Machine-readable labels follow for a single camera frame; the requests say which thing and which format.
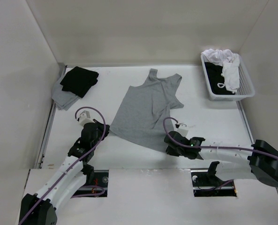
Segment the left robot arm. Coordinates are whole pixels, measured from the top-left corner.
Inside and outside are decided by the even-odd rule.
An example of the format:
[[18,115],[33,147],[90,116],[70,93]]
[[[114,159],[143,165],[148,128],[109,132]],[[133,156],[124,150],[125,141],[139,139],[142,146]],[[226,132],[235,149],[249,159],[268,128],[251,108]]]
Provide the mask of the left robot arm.
[[34,194],[26,194],[21,202],[19,224],[54,225],[58,212],[81,187],[94,181],[94,167],[89,161],[97,143],[109,134],[109,125],[96,119],[83,125],[81,136],[70,148],[57,172]]

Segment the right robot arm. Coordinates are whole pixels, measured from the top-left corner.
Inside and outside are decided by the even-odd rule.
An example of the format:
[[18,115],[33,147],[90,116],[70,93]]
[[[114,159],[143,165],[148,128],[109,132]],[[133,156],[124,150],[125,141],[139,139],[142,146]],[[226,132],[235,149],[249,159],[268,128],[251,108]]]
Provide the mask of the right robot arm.
[[250,149],[206,147],[204,141],[203,137],[187,139],[176,131],[164,138],[168,155],[211,161],[206,172],[193,173],[195,187],[218,188],[229,185],[231,180],[248,179],[278,188],[278,151],[266,141],[256,140]]

